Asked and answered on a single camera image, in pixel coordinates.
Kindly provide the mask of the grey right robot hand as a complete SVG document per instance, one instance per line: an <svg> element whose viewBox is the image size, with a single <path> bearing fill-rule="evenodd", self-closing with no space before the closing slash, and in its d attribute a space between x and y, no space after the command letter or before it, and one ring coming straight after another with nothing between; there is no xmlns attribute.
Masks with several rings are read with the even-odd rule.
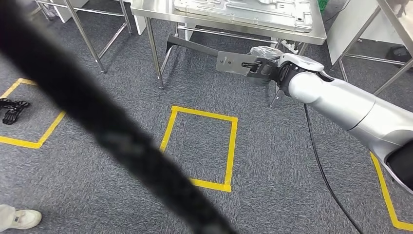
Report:
<svg viewBox="0 0 413 234"><path fill-rule="evenodd" d="M273 80L288 97L291 96L288 86L292 78L298 73L308 71L291 61L285 61L278 65L266 58L257 58L252 63L242 62L241 65L243 68L250 69L247 77Z"/></svg>

